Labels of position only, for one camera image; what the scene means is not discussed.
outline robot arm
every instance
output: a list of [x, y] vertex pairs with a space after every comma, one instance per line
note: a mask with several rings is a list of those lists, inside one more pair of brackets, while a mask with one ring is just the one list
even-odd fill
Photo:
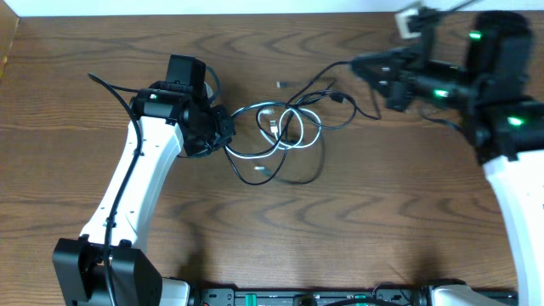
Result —
[[[460, 127], [434, 121], [463, 133], [475, 149], [501, 206], [518, 274], [519, 303], [543, 305], [544, 104], [523, 95], [532, 45], [529, 22], [512, 12], [479, 14], [463, 67], [429, 58], [434, 27], [442, 16], [424, 7], [400, 12], [397, 21], [405, 22], [399, 25], [401, 35], [416, 31], [421, 42], [361, 56], [352, 69], [391, 110], [404, 111], [419, 98], [459, 111]], [[423, 295], [433, 305], [492, 304], [464, 285], [431, 287]]]
[[[66, 305], [185, 306], [190, 287], [162, 279], [145, 256], [150, 222], [164, 179], [184, 148], [200, 157], [223, 147], [235, 134], [234, 123], [204, 83], [206, 65], [172, 55], [166, 81], [155, 82], [131, 99], [142, 148], [115, 210], [110, 258], [104, 258], [105, 233], [114, 199], [136, 152], [137, 132], [128, 125], [127, 142], [105, 196], [77, 241], [60, 239], [53, 262]], [[108, 284], [106, 272], [111, 274]]]

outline white cable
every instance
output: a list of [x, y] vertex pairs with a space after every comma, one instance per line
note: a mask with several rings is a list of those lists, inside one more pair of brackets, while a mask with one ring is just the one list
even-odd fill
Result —
[[274, 149], [266, 154], [263, 154], [261, 156], [240, 156], [238, 154], [236, 154], [235, 152], [233, 152], [228, 146], [225, 146], [225, 148], [227, 149], [227, 151], [232, 154], [233, 156], [236, 156], [238, 158], [241, 158], [241, 159], [258, 159], [258, 158], [265, 158], [265, 157], [268, 157], [268, 156], [271, 156], [272, 154], [274, 154], [274, 152], [276, 150], [278, 150], [278, 147], [280, 146], [280, 144], [278, 144], [277, 146], [274, 147]]
[[[253, 108], [257, 108], [257, 107], [261, 107], [261, 106], [266, 106], [266, 105], [276, 105], [277, 102], [275, 101], [264, 101], [262, 103], [259, 103], [259, 104], [256, 104], [256, 105], [252, 105], [252, 109]], [[240, 108], [239, 110], [235, 111], [232, 116], [234, 115], [237, 115], [239, 114], [240, 112], [242, 112], [243, 110], [245, 110], [246, 107], [242, 107]], [[319, 116], [317, 116], [316, 113], [314, 113], [313, 111], [311, 110], [307, 110], [307, 109], [298, 109], [299, 111], [305, 111], [305, 112], [308, 112], [310, 115], [313, 115], [315, 117], [315, 120], [317, 120], [317, 122], [319, 124], [321, 124], [321, 119], [319, 118]], [[281, 124], [282, 124], [282, 121], [283, 121], [283, 117], [285, 116], [286, 113], [288, 113], [289, 111], [292, 111], [293, 114], [297, 117], [298, 119], [298, 122], [300, 124], [300, 137], [298, 138], [298, 142], [296, 144], [285, 144], [284, 142], [282, 141], [278, 141], [278, 134], [281, 134]], [[273, 113], [273, 111], [266, 111], [266, 110], [263, 110], [261, 112], [258, 113], [258, 122], [260, 123], [261, 122], [261, 115], [262, 114], [271, 114]], [[276, 139], [276, 141], [273, 141], [269, 135], [267, 135], [263, 130], [259, 129], [259, 132], [261, 132], [261, 134], [263, 135], [263, 137], [271, 144], [271, 145], [274, 145], [274, 149], [272, 151], [270, 151], [269, 153], [266, 153], [266, 154], [263, 154], [261, 156], [241, 156], [239, 154], [236, 154], [233, 150], [231, 150], [228, 146], [225, 147], [226, 150], [232, 154], [233, 156], [235, 157], [238, 157], [238, 158], [241, 158], [241, 159], [258, 159], [258, 158], [265, 158], [265, 157], [269, 157], [271, 155], [273, 155], [276, 150], [280, 149], [280, 150], [290, 150], [290, 149], [303, 149], [303, 148], [308, 148], [310, 147], [311, 145], [313, 145], [315, 143], [315, 141], [317, 141], [317, 139], [320, 137], [320, 133], [321, 133], [321, 127], [318, 127], [318, 130], [317, 130], [317, 134], [315, 135], [315, 138], [314, 140], [312, 140], [312, 142], [310, 142], [309, 144], [304, 144], [304, 145], [300, 145], [303, 141], [303, 137], [304, 137], [304, 125], [303, 125], [303, 119], [302, 117], [300, 116], [300, 114], [298, 114], [298, 111], [297, 110], [294, 110], [292, 108], [289, 108], [289, 109], [286, 109], [283, 114], [281, 114], [281, 117], [280, 117], [280, 121], [278, 123], [278, 127], [277, 127], [277, 132], [274, 130], [275, 127], [273, 127], [273, 134], [274, 134], [274, 137]]]
[[[290, 110], [291, 110], [291, 109], [288, 109], [288, 110], [284, 111], [283, 114], [281, 115], [281, 117], [280, 117], [280, 122], [279, 122], [279, 124], [278, 124], [280, 128], [281, 128], [281, 120], [283, 119], [283, 116], [284, 116], [288, 111], [290, 111]], [[317, 120], [317, 122], [318, 122], [319, 124], [321, 124], [321, 119], [320, 119], [320, 117], [317, 116], [317, 114], [314, 113], [313, 111], [307, 110], [307, 109], [302, 109], [302, 108], [299, 109], [299, 110], [300, 110], [300, 111], [305, 111], [305, 112], [309, 113], [310, 115], [313, 115], [313, 116], [315, 117], [315, 120]], [[260, 112], [260, 113], [258, 114], [258, 122], [259, 122], [259, 123], [261, 122], [261, 114], [263, 114], [263, 112]], [[297, 115], [297, 119], [298, 119], [298, 121], [300, 122], [300, 125], [301, 125], [301, 127], [302, 127], [302, 126], [303, 126], [302, 120], [301, 120], [300, 116], [298, 115], [298, 113], [297, 113], [296, 111], [295, 111], [295, 115]], [[269, 137], [269, 135], [267, 135], [263, 130], [260, 130], [260, 129], [259, 129], [259, 131], [261, 132], [261, 134], [263, 135], [263, 137], [266, 139], [266, 141], [268, 141], [271, 145], [275, 145], [275, 141], [274, 141], [273, 139], [271, 139], [271, 138]], [[317, 129], [317, 134], [315, 135], [314, 140], [312, 140], [309, 144], [299, 145], [299, 144], [302, 142], [302, 139], [303, 139], [303, 132], [304, 132], [304, 130], [301, 129], [301, 137], [299, 138], [299, 141], [298, 141], [295, 145], [289, 145], [289, 144], [286, 145], [285, 143], [283, 143], [283, 142], [281, 141], [280, 144], [283, 145], [283, 147], [280, 147], [280, 150], [284, 150], [286, 146], [287, 146], [288, 149], [303, 149], [303, 148], [308, 148], [308, 147], [310, 147], [310, 146], [313, 145], [313, 144], [317, 141], [317, 139], [320, 137], [320, 134], [321, 134], [321, 127], [318, 127], [318, 129]]]

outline white wall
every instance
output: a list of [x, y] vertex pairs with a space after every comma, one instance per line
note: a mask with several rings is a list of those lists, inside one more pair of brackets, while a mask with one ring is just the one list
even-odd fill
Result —
[[[462, 0], [427, 0], [447, 9]], [[278, 14], [396, 11], [413, 0], [5, 0], [19, 17], [131, 14]], [[543, 10], [544, 0], [486, 0], [469, 10]]]

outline wooden table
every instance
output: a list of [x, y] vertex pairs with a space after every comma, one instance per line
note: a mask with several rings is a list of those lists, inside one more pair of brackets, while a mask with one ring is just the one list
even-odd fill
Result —
[[[528, 93], [544, 99], [543, 14], [526, 15], [537, 38]], [[445, 21], [437, 58], [462, 62], [472, 18]], [[77, 238], [121, 155], [127, 115], [87, 72], [144, 88], [164, 79], [170, 54], [193, 54], [215, 69], [219, 102], [235, 110], [300, 89], [278, 89], [278, 81], [307, 82], [333, 61], [401, 43], [392, 14], [23, 19], [0, 87], [0, 304], [61, 303], [54, 246]], [[328, 76], [372, 112], [363, 82], [345, 68]], [[333, 103], [317, 109], [329, 124], [350, 112]], [[235, 148], [265, 146], [253, 116], [237, 129]], [[280, 176], [310, 176], [319, 155], [319, 146], [290, 153]], [[235, 162], [262, 178], [252, 162]], [[390, 110], [380, 122], [357, 116], [328, 131], [324, 171], [308, 185], [245, 185], [221, 151], [177, 160], [148, 256], [162, 275], [239, 287], [437, 277], [516, 287], [502, 216], [472, 149], [447, 128]]]

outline cable plug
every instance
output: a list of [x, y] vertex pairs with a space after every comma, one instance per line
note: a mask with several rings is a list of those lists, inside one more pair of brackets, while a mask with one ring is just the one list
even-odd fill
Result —
[[270, 132], [272, 132], [273, 134], [278, 133], [278, 126], [275, 124], [275, 120], [270, 121]]

